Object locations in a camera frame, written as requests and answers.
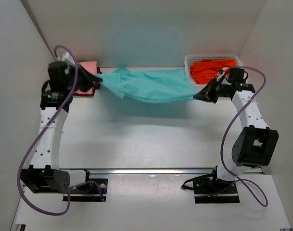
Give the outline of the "teal t shirt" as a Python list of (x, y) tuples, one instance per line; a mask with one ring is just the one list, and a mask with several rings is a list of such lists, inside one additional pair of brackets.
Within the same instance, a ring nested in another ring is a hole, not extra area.
[(193, 100), (198, 89), (183, 70), (129, 71), (121, 66), (109, 74), (95, 74), (101, 85), (117, 97), (145, 103), (174, 103)]

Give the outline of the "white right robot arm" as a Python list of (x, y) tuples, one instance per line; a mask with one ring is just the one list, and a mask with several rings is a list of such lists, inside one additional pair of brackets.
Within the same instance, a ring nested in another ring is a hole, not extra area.
[(275, 150), (279, 134), (270, 129), (264, 121), (255, 100), (258, 90), (246, 82), (246, 78), (229, 76), (224, 84), (222, 78), (212, 79), (194, 98), (208, 103), (216, 103), (218, 98), (230, 98), (237, 109), (232, 119), (239, 119), (242, 130), (236, 139), (231, 159), (222, 161), (210, 174), (185, 181), (181, 188), (193, 190), (187, 184), (196, 182), (205, 185), (206, 192), (215, 195), (240, 179), (240, 175), (250, 169), (268, 166)]

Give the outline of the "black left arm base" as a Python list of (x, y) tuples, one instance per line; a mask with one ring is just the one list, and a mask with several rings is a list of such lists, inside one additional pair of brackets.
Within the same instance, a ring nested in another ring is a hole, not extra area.
[(104, 203), (107, 198), (109, 175), (103, 173), (86, 172), (85, 183), (79, 183), (70, 189), (71, 202)]

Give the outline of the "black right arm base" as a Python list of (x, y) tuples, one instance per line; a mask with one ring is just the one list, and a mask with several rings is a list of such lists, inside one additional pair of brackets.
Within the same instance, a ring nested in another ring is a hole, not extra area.
[(196, 204), (238, 204), (237, 187), (233, 181), (219, 180), (210, 173), (186, 180), (181, 189), (192, 190)]

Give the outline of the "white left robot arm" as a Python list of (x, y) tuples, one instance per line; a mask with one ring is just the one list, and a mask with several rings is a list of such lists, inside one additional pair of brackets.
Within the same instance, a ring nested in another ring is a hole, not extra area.
[(82, 65), (77, 68), (63, 61), (48, 66), (49, 79), (41, 89), (40, 137), (31, 148), (33, 156), (27, 168), (18, 172), (18, 179), (33, 193), (68, 193), (76, 186), (83, 192), (93, 186), (93, 179), (84, 171), (73, 173), (60, 170), (59, 149), (63, 126), (73, 96), (70, 92), (95, 90), (102, 79), (89, 73)]

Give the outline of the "dark red folded t shirt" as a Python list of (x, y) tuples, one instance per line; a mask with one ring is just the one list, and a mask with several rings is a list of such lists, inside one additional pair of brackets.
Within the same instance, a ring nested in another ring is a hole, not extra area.
[(100, 88), (102, 79), (91, 73), (85, 68), (78, 69), (78, 79), (76, 84), (75, 96), (91, 97), (95, 94), (95, 90)]

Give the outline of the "pink folded t shirt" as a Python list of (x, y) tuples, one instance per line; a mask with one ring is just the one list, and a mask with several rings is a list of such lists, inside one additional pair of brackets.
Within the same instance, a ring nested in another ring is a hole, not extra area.
[(79, 65), (93, 75), (96, 73), (100, 73), (100, 68), (97, 66), (96, 61), (80, 62)]

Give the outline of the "orange t shirt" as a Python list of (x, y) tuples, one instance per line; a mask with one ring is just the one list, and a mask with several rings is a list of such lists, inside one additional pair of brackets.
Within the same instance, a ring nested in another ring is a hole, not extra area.
[(217, 78), (218, 71), (225, 67), (236, 66), (235, 59), (202, 60), (190, 66), (190, 74), (198, 85), (208, 84), (212, 78)]

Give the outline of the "white plastic basket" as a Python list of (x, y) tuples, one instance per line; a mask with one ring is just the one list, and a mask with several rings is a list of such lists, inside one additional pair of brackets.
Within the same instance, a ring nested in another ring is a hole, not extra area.
[(193, 80), (191, 74), (190, 74), (190, 66), (191, 64), (194, 64), (195, 62), (199, 62), (202, 60), (220, 60), (220, 59), (235, 59), (236, 60), (236, 66), (242, 66), (242, 62), (240, 61), (239, 57), (236, 55), (229, 55), (229, 54), (188, 54), (184, 58), (184, 64), (185, 64), (185, 73), (187, 77), (190, 79), (190, 81), (198, 88), (202, 89), (205, 85), (198, 85)]

